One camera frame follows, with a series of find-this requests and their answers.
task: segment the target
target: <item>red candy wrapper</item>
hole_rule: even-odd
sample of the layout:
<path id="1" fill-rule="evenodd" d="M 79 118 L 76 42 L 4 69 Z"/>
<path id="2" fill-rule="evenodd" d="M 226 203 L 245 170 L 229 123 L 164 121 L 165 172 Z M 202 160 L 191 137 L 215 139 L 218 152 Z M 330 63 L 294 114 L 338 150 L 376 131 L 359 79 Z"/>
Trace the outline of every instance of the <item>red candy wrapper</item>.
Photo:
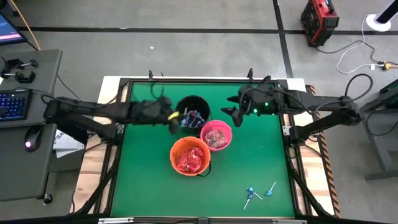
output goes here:
<path id="1" fill-rule="evenodd" d="M 177 169 L 184 173 L 194 174 L 203 167 L 203 151 L 192 147 L 177 159 Z"/>
<path id="2" fill-rule="evenodd" d="M 210 129 L 205 135 L 206 144 L 213 149 L 219 149 L 228 143 L 228 139 L 225 137 L 222 130 Z"/>

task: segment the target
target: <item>black floor line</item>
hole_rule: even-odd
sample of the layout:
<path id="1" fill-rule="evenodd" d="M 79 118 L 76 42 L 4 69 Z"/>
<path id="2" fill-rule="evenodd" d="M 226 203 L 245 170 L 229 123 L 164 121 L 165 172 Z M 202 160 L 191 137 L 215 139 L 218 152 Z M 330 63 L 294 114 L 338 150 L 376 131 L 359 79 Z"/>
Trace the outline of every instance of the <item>black floor line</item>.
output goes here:
<path id="1" fill-rule="evenodd" d="M 278 0 L 272 0 L 274 3 L 276 24 L 279 31 L 280 48 L 282 49 L 282 57 L 284 59 L 286 77 L 293 78 L 292 64 L 290 63 L 289 51 L 287 50 L 286 36 L 284 32 L 284 25 L 282 22 L 282 16 L 280 14 Z"/>
<path id="2" fill-rule="evenodd" d="M 17 27 L 28 31 L 27 27 Z M 105 27 L 30 27 L 36 32 L 107 32 L 107 33 L 176 33 L 176 34 L 304 34 L 304 30 L 280 29 L 191 29 L 191 28 L 105 28 Z M 386 32 L 364 31 L 365 35 L 398 35 L 398 30 Z M 336 30 L 333 35 L 362 35 L 360 30 Z"/>

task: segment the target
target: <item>concrete floor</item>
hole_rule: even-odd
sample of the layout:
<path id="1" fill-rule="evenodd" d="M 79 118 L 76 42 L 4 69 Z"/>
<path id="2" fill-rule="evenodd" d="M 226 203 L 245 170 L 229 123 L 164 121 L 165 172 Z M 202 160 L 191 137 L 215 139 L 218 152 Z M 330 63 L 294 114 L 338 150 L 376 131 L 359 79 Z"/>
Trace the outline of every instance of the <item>concrete floor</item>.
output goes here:
<path id="1" fill-rule="evenodd" d="M 284 29 L 301 29 L 299 17 L 305 2 L 279 0 Z M 340 16 L 337 29 L 360 30 L 363 17 L 377 13 L 388 2 L 333 0 Z M 277 29 L 272 0 L 20 0 L 16 3 L 32 26 Z M 19 18 L 12 20 L 22 25 Z M 398 30 L 397 19 L 393 20 L 392 30 Z M 286 77 L 278 34 L 36 32 L 35 35 L 42 49 L 63 50 L 59 75 L 78 96 L 88 101 L 97 100 L 105 75 L 147 75 L 150 69 L 168 76 L 245 77 L 252 67 L 255 77 Z M 333 35 L 322 49 L 336 50 L 359 39 L 360 35 Z M 382 72 L 368 68 L 343 75 L 335 68 L 342 52 L 322 54 L 309 48 L 303 35 L 286 35 L 286 41 L 293 76 L 315 86 L 319 95 L 340 96 L 353 75 L 367 73 L 373 77 L 374 87 L 371 94 L 358 101 L 363 105 L 380 88 L 398 78 L 398 70 Z M 375 58 L 398 62 L 394 50 L 398 45 L 396 36 L 369 35 L 366 41 L 376 48 Z M 0 53 L 25 50 L 31 48 L 27 44 L 0 47 Z M 370 52 L 361 47 L 348 53 L 341 67 L 351 70 L 371 62 Z M 349 95 L 358 96 L 367 88 L 367 81 L 362 81 L 353 83 Z M 73 97 L 59 83 L 56 94 Z M 379 166 L 363 126 L 338 126 L 326 130 L 325 135 L 342 216 L 396 223 L 398 179 L 364 180 L 364 175 L 378 172 Z M 0 203 L 0 219 L 66 214 L 76 177 L 77 173 L 73 172 L 54 175 L 50 188 L 55 200 L 46 207 L 36 200 Z"/>

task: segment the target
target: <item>keyboard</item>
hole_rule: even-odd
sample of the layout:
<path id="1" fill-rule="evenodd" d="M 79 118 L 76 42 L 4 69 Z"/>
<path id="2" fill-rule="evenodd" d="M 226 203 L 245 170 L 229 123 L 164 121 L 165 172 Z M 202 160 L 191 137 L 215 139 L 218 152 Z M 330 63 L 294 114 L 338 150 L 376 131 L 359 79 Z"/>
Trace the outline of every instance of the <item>keyboard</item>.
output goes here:
<path id="1" fill-rule="evenodd" d="M 0 90 L 0 122 L 26 119 L 32 90 Z"/>

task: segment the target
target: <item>orange bucket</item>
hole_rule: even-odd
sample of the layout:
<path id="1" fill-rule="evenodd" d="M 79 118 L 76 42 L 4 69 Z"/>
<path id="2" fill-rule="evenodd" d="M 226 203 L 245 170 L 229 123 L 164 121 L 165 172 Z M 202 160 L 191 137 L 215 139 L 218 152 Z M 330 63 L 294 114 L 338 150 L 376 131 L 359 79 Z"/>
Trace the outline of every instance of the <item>orange bucket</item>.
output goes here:
<path id="1" fill-rule="evenodd" d="M 193 147 L 198 147 L 203 151 L 204 157 L 203 157 L 203 167 L 200 169 L 198 172 L 194 174 L 188 174 L 181 172 L 180 170 L 177 169 L 177 159 L 187 150 L 193 148 Z M 195 137 L 185 137 L 181 138 L 178 141 L 176 141 L 170 150 L 170 161 L 172 163 L 172 166 L 175 171 L 177 171 L 179 174 L 186 175 L 189 177 L 196 176 L 198 174 L 203 173 L 207 167 L 210 164 L 210 150 L 207 147 L 206 143 L 202 141 L 201 139 L 195 138 Z"/>

